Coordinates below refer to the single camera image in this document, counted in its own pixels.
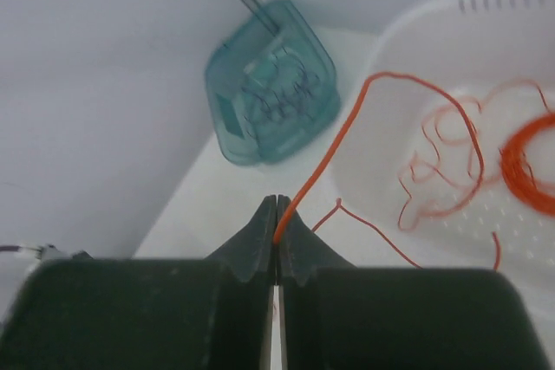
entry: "transparent container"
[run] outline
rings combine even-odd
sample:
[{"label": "transparent container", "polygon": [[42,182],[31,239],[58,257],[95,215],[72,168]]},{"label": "transparent container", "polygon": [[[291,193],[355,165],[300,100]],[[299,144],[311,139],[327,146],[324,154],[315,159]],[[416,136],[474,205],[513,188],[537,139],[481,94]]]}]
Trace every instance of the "transparent container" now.
[{"label": "transparent container", "polygon": [[287,158],[340,107],[333,62],[289,0],[267,3],[216,50],[206,91],[220,149],[237,165]]}]

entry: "orange wire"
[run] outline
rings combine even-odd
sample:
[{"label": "orange wire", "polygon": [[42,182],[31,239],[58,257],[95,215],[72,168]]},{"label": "orange wire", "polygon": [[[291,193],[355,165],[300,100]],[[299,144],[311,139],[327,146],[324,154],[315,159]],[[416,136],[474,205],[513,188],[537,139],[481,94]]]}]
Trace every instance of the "orange wire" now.
[{"label": "orange wire", "polygon": [[526,161],[526,147],[538,134],[555,128],[555,114],[549,113],[524,125],[501,150],[501,173],[507,188],[524,204],[534,210],[555,217],[555,197],[545,192],[553,184],[542,183],[534,178],[532,168]]},{"label": "orange wire", "polygon": [[[362,217],[358,217],[355,213],[353,213],[352,211],[347,210],[343,204],[342,204],[342,200],[340,198],[338,198],[336,200],[336,206],[334,208],[332,208],[325,216],[322,217],[322,219],[320,221],[317,222],[317,224],[312,228],[312,232],[316,232],[316,230],[318,230],[326,221],[328,221],[336,212],[338,212],[339,210],[343,211],[345,214],[347,214],[348,216],[354,218],[356,221],[363,223],[365,225],[367,225],[368,227],[370,227],[371,229],[373,229],[376,233],[378,233],[380,235],[380,237],[385,240],[385,242],[387,244],[389,244],[389,246],[395,250],[395,252],[402,257],[403,259],[405,259],[405,261],[407,261],[408,263],[410,263],[411,265],[413,265],[414,267],[416,267],[417,269],[423,269],[422,266],[420,266],[420,264],[418,264],[417,262],[415,262],[414,260],[412,260],[410,257],[408,257],[407,255],[405,255],[401,249],[399,249],[391,240],[389,240],[389,238],[383,233],[383,231],[381,231],[380,229],[378,229],[377,226],[373,225],[370,221],[365,220]],[[492,232],[492,236],[493,236],[493,243],[495,245],[495,262],[493,263],[493,270],[497,270],[501,264],[501,244],[500,241],[497,237],[497,233],[494,231]]]},{"label": "orange wire", "polygon": [[468,133],[470,134],[470,139],[473,143],[474,150],[476,151],[476,155],[478,157],[478,161],[479,161],[479,164],[480,164],[480,173],[478,175],[478,178],[476,179],[476,182],[475,182],[473,188],[470,190],[470,192],[458,204],[456,204],[455,206],[451,207],[448,210],[444,210],[444,211],[423,211],[421,213],[421,215],[422,216],[428,216],[428,217],[445,217],[445,216],[459,210],[460,208],[462,208],[466,204],[468,204],[468,202],[473,198],[473,196],[479,190],[479,188],[482,184],[483,175],[484,175],[484,159],[483,159],[482,153],[480,151],[480,146],[478,144],[478,138],[476,137],[476,134],[473,130],[472,121],[470,121],[470,119],[468,118],[467,114],[465,113],[464,109],[459,104],[459,102],[456,99],[454,99],[451,95],[449,95],[447,92],[445,92],[441,88],[435,86],[434,84],[432,84],[429,81],[422,80],[422,79],[420,79],[420,78],[418,78],[414,75],[410,75],[410,74],[396,73],[396,72],[393,72],[393,71],[382,71],[380,73],[376,73],[376,74],[371,75],[363,83],[361,91],[360,91],[358,97],[356,98],[355,105],[351,109],[351,111],[349,113],[349,116],[347,117],[347,120],[343,123],[341,129],[339,130],[339,133],[337,134],[337,136],[334,138],[333,142],[331,143],[330,148],[328,149],[328,151],[323,156],[322,160],[318,164],[315,171],[312,173],[312,175],[310,175],[309,179],[303,184],[303,186],[301,187],[301,189],[299,190],[297,195],[293,198],[293,200],[291,201],[291,203],[289,204],[289,206],[285,210],[284,215],[279,220],[279,223],[277,224],[276,232],[274,233],[274,238],[273,238],[274,244],[279,243],[279,241],[281,240],[282,235],[285,232],[285,228],[287,227],[287,224],[290,222],[291,217],[293,216],[293,213],[297,209],[298,205],[303,200],[304,196],[308,193],[310,188],[312,188],[312,186],[318,181],[318,179],[322,175],[323,171],[325,170],[325,168],[328,166],[331,159],[335,155],[337,149],[341,145],[341,142],[345,138],[345,135],[349,131],[350,127],[352,126],[353,122],[356,119],[356,116],[358,115],[358,113],[361,110],[362,104],[364,102],[364,99],[366,98],[366,94],[369,90],[370,84],[372,84],[372,82],[374,82],[376,80],[379,80],[381,78],[392,78],[392,79],[397,79],[397,80],[413,81],[417,84],[420,84],[423,87],[426,87],[426,88],[431,89],[432,91],[435,91],[436,93],[442,95],[447,100],[449,100],[457,108],[457,110],[459,110],[462,119],[464,120],[465,124],[467,125]]},{"label": "orange wire", "polygon": [[[534,81],[534,80],[529,80],[529,79],[516,79],[516,80],[511,80],[511,81],[505,81],[500,83],[499,85],[497,85],[495,88],[493,88],[486,96],[485,99],[483,99],[482,101],[479,101],[478,99],[476,99],[473,96],[464,96],[458,99],[458,102],[460,104],[467,102],[470,104],[474,104],[476,105],[476,107],[478,108],[478,111],[480,114],[483,113],[485,107],[492,101],[492,99],[498,95],[501,94],[503,92],[505,92],[507,89],[509,88],[515,88],[515,87],[526,87],[526,86],[530,86],[535,88],[538,91],[539,94],[539,98],[542,101],[543,106],[545,107],[545,109],[547,110],[547,112],[551,112],[552,110],[549,108],[549,106],[547,105],[547,101],[545,99],[545,95],[541,90],[541,87],[539,86],[539,84]],[[425,214],[425,206],[421,206],[421,208],[417,211],[417,215],[414,219],[414,221],[409,225],[409,226],[403,226],[402,225],[402,217],[403,214],[408,206],[408,204],[413,200],[413,196],[410,193],[410,191],[408,190],[406,184],[403,182],[402,179],[402,175],[406,170],[410,170],[411,171],[411,175],[410,178],[412,179],[412,181],[415,184],[422,184],[424,182],[429,181],[433,176],[435,175],[439,175],[440,178],[442,178],[448,185],[450,185],[452,188],[459,190],[459,191],[463,191],[466,192],[467,190],[469,190],[468,185],[462,185],[459,183],[454,182],[452,179],[448,178],[442,171],[441,171],[441,155],[440,155],[440,151],[438,148],[438,145],[434,142],[434,140],[430,137],[429,133],[427,132],[426,129],[426,125],[429,121],[433,121],[434,124],[434,131],[435,134],[437,135],[437,138],[439,139],[440,143],[442,143],[443,145],[446,146],[464,146],[464,145],[469,145],[469,151],[468,151],[468,159],[467,159],[467,174],[468,177],[470,179],[475,179],[472,170],[473,170],[473,144],[471,143],[471,138],[470,137],[465,137],[465,138],[458,138],[458,139],[450,139],[450,138],[446,138],[444,134],[441,133],[440,130],[440,123],[441,120],[450,113],[458,113],[459,110],[458,108],[454,107],[451,103],[442,105],[438,108],[436,108],[434,111],[430,112],[421,122],[421,130],[422,130],[422,134],[424,136],[424,138],[426,139],[426,141],[433,147],[434,149],[434,153],[435,153],[435,162],[433,164],[423,160],[420,158],[420,156],[418,155],[417,152],[415,152],[415,155],[413,156],[413,158],[410,160],[410,162],[408,163],[407,166],[405,166],[404,168],[402,168],[399,173],[397,174],[397,177],[399,179],[399,182],[403,188],[403,190],[407,193],[408,195],[408,199],[405,202],[405,205],[402,207],[401,213],[399,215],[399,218],[397,220],[397,226],[399,227],[399,230],[414,230],[419,221],[420,218],[423,217],[423,214]],[[476,134],[476,136],[480,135],[480,131],[476,129],[476,127],[473,124],[473,132]],[[427,167],[428,172],[422,176],[422,177],[418,177],[415,173],[415,168],[417,166],[424,166]],[[500,179],[501,179],[502,175],[500,172],[496,172],[493,175],[490,175],[488,177],[484,177],[482,180],[482,184],[481,186],[483,187],[484,185],[493,185],[495,183],[497,183]],[[544,189],[550,189],[552,190],[553,188],[555,188],[555,184],[550,184],[550,183],[540,183],[542,184]],[[432,202],[427,201],[426,202],[426,206],[430,206]]]}]

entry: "wire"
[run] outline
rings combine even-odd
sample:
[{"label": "wire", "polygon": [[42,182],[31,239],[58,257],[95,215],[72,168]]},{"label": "wire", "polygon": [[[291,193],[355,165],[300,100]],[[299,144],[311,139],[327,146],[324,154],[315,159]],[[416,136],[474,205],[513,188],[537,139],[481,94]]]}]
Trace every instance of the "wire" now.
[{"label": "wire", "polygon": [[23,247],[16,244],[0,245],[0,253],[2,252],[14,253],[14,252],[18,252],[21,249],[23,249]]},{"label": "wire", "polygon": [[275,141],[276,129],[283,129],[281,126],[287,121],[312,122],[310,113],[317,111],[313,103],[322,92],[318,75],[308,71],[290,49],[280,47],[267,60],[273,65],[258,65],[271,70],[249,73],[240,87],[245,100],[246,132],[258,143]]},{"label": "wire", "polygon": [[555,217],[555,197],[545,192],[555,184],[534,178],[526,161],[526,146],[545,130],[555,128],[555,114],[547,114],[524,125],[501,150],[501,174],[507,188],[524,204],[534,210]]},{"label": "wire", "polygon": [[[410,257],[408,257],[405,253],[403,253],[403,251],[401,249],[399,249],[395,243],[393,243],[386,235],[385,233],[383,233],[383,231],[381,231],[377,226],[373,225],[370,221],[365,220],[362,217],[357,216],[355,213],[353,213],[352,211],[349,211],[348,209],[346,209],[343,204],[342,204],[342,200],[340,198],[338,198],[336,200],[336,206],[334,208],[332,208],[330,211],[328,211],[328,213],[322,217],[322,219],[320,221],[317,222],[317,224],[312,228],[312,232],[316,232],[326,221],[328,221],[336,212],[338,211],[343,211],[345,214],[347,214],[349,217],[354,218],[356,221],[367,225],[368,227],[370,227],[372,230],[374,230],[376,233],[378,233],[378,235],[380,235],[380,237],[385,240],[385,242],[387,244],[389,244],[389,246],[395,250],[395,252],[402,257],[405,261],[407,261],[407,263],[410,263],[411,265],[413,265],[415,268],[417,269],[423,269],[422,266],[420,266],[420,264],[418,264],[417,262],[415,262],[414,260],[412,260]],[[494,231],[492,232],[492,237],[493,237],[493,244],[495,246],[495,261],[493,263],[493,270],[498,270],[499,266],[501,265],[501,258],[502,258],[502,251],[501,251],[501,243],[499,241],[499,238],[497,237],[497,233]]]},{"label": "wire", "polygon": [[422,79],[420,79],[420,78],[418,78],[414,75],[410,75],[410,74],[396,73],[396,72],[393,72],[393,71],[382,71],[380,73],[376,73],[376,74],[371,75],[363,83],[361,91],[358,94],[358,97],[356,98],[355,105],[351,109],[351,111],[349,113],[349,116],[347,117],[347,120],[343,123],[341,129],[339,130],[339,133],[337,134],[337,136],[334,138],[333,142],[331,143],[330,148],[328,149],[328,151],[323,156],[322,160],[318,164],[315,171],[312,173],[312,175],[310,175],[309,179],[303,184],[303,186],[301,187],[301,189],[299,190],[297,195],[293,198],[293,200],[291,201],[291,203],[289,204],[289,206],[285,210],[284,215],[279,220],[279,223],[277,224],[276,232],[274,233],[274,238],[273,238],[274,244],[279,243],[279,241],[281,240],[282,235],[285,232],[285,228],[287,227],[287,224],[290,222],[291,217],[293,216],[293,213],[297,209],[298,205],[303,200],[304,196],[308,193],[310,188],[312,188],[312,186],[318,181],[318,179],[322,175],[323,171],[326,169],[328,164],[331,162],[331,159],[333,158],[333,156],[337,152],[337,149],[341,145],[341,142],[345,138],[345,135],[350,130],[353,122],[355,121],[356,116],[359,114],[359,112],[361,110],[361,107],[362,107],[362,104],[364,103],[364,99],[366,98],[366,94],[368,93],[370,85],[374,81],[379,80],[381,78],[391,78],[391,79],[396,79],[396,80],[412,81],[412,82],[415,82],[417,84],[422,85],[423,87],[429,88],[430,90],[442,95],[447,100],[449,100],[451,102],[451,104],[453,104],[456,107],[456,109],[459,111],[462,119],[464,120],[465,124],[467,125],[468,133],[470,135],[470,139],[471,139],[472,145],[474,147],[474,151],[476,151],[476,155],[478,157],[478,162],[479,162],[479,165],[480,165],[480,172],[478,174],[478,178],[476,179],[473,187],[470,189],[468,194],[461,201],[459,201],[455,206],[451,207],[448,210],[444,210],[444,211],[431,211],[431,210],[430,211],[422,211],[420,213],[420,215],[421,216],[428,216],[428,217],[445,217],[445,216],[451,214],[452,212],[459,210],[460,208],[462,208],[466,204],[468,204],[468,202],[473,198],[473,196],[479,190],[479,188],[482,184],[482,181],[483,181],[483,176],[484,176],[484,159],[483,159],[483,156],[482,156],[482,153],[481,153],[481,150],[480,150],[480,146],[479,146],[479,143],[478,143],[478,138],[476,136],[476,132],[474,131],[472,121],[470,121],[470,119],[468,118],[468,116],[465,113],[464,108],[462,107],[462,105],[456,99],[454,99],[451,95],[449,95],[446,91],[444,91],[441,88],[435,86],[434,84],[432,84],[429,81],[422,80]]},{"label": "wire", "polygon": [[[498,96],[501,93],[504,93],[506,90],[510,89],[510,88],[516,88],[516,87],[531,87],[534,90],[537,91],[537,93],[539,94],[539,98],[541,99],[541,102],[543,104],[543,107],[545,108],[545,110],[547,110],[547,112],[551,112],[552,110],[549,108],[549,106],[547,105],[547,101],[545,99],[545,95],[541,90],[541,87],[539,86],[539,84],[534,81],[534,80],[530,80],[530,79],[515,79],[515,80],[510,80],[510,81],[505,81],[500,83],[499,85],[495,86],[488,94],[487,96],[483,99],[483,100],[479,100],[473,96],[463,96],[457,99],[457,101],[460,104],[463,103],[467,103],[467,104],[472,104],[474,106],[476,106],[478,112],[480,114],[482,114],[484,112],[484,110],[486,109],[486,107],[492,102],[492,100]],[[441,180],[443,180],[446,184],[448,184],[451,188],[454,188],[457,191],[461,191],[463,193],[467,193],[470,189],[472,189],[472,186],[470,185],[464,185],[460,182],[455,182],[453,179],[449,178],[445,173],[443,173],[442,168],[441,168],[441,153],[440,153],[440,149],[439,149],[439,144],[441,143],[444,146],[449,146],[449,147],[455,147],[455,146],[468,146],[469,150],[468,150],[468,156],[467,156],[467,175],[468,177],[472,180],[475,181],[476,175],[475,173],[473,173],[473,155],[474,155],[474,149],[472,146],[472,141],[471,141],[471,136],[465,136],[462,138],[448,138],[444,133],[441,132],[441,121],[449,114],[451,113],[455,113],[457,114],[459,112],[457,107],[454,107],[451,103],[442,105],[438,108],[436,108],[435,110],[433,110],[432,112],[430,112],[429,114],[427,114],[424,119],[422,120],[421,123],[421,131],[422,134],[424,136],[424,139],[426,140],[426,142],[428,142],[430,144],[431,147],[433,147],[434,149],[434,159],[435,161],[433,163],[427,162],[426,160],[422,159],[420,157],[420,155],[418,154],[418,152],[415,152],[413,158],[408,162],[408,164],[406,166],[404,166],[398,173],[397,173],[397,178],[399,180],[399,183],[401,184],[401,187],[403,188],[403,190],[407,193],[408,195],[408,199],[405,202],[405,205],[402,207],[401,213],[399,214],[399,217],[397,219],[397,226],[399,228],[399,230],[404,230],[404,231],[409,231],[409,230],[414,230],[416,229],[416,227],[418,226],[418,223],[420,222],[420,219],[422,217],[436,217],[434,215],[429,215],[429,208],[434,206],[434,204],[437,204],[437,201],[435,200],[431,200],[431,201],[427,201],[425,204],[423,204],[419,210],[416,211],[416,215],[415,218],[413,219],[413,221],[406,225],[404,224],[404,222],[402,221],[403,216],[405,214],[405,210],[407,209],[407,206],[411,203],[411,201],[413,200],[413,195],[410,192],[410,190],[408,189],[408,186],[405,182],[405,179],[403,179],[403,177],[405,176],[407,171],[410,171],[410,179],[413,181],[413,183],[415,184],[423,184],[427,181],[429,181],[430,179],[432,179],[432,177],[439,177]],[[427,130],[427,125],[428,123],[433,122],[433,132],[435,132],[437,139],[439,140],[438,143],[436,143],[431,135],[430,132]],[[473,124],[473,132],[476,134],[476,136],[480,136],[480,131],[476,128],[476,126]],[[416,174],[416,168],[426,168],[426,170],[424,171],[425,174],[422,175],[422,173],[420,173],[420,175]],[[483,187],[485,185],[493,185],[496,184],[499,180],[501,179],[501,173],[496,170],[496,172],[494,174],[490,174],[487,177],[484,176],[484,178],[482,179],[482,183],[480,185],[480,187]],[[460,207],[452,207],[449,210],[445,210],[444,212],[446,212],[447,214],[450,212],[455,212],[457,210],[459,210]]]}]

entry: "white plastic basket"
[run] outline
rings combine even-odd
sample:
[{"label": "white plastic basket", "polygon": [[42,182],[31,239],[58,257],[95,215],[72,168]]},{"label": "white plastic basket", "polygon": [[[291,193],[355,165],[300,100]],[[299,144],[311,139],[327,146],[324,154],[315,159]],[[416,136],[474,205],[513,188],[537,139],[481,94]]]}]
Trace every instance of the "white plastic basket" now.
[{"label": "white plastic basket", "polygon": [[[417,75],[455,98],[470,94],[481,100],[503,81],[532,79],[555,109],[555,0],[429,0],[402,16],[378,42],[368,75],[383,70]],[[483,188],[468,206],[448,217],[422,218],[412,231],[398,228],[408,195],[397,173],[415,151],[424,159],[433,158],[421,122],[443,104],[447,101],[438,94],[408,81],[372,84],[332,161],[335,192],[343,198],[343,205],[382,228],[424,266],[488,267],[493,264],[492,232],[496,231],[503,250],[499,271],[519,288],[553,357],[554,217],[520,203],[501,180]],[[499,148],[507,138],[545,112],[537,91],[527,86],[506,90],[490,104],[482,114],[465,105],[480,130],[486,175],[499,170]],[[444,117],[441,129],[452,138],[468,136],[455,112]],[[451,178],[467,178],[468,150],[441,149],[442,164]],[[554,157],[555,132],[534,141],[527,153],[534,175],[547,181],[555,181]],[[460,198],[439,180],[408,186],[414,193],[411,203],[433,198],[448,205]],[[411,221],[411,215],[414,211],[411,214],[408,206],[404,220]],[[370,248],[360,245],[361,258],[368,257]],[[392,250],[388,253],[397,257]]]}]

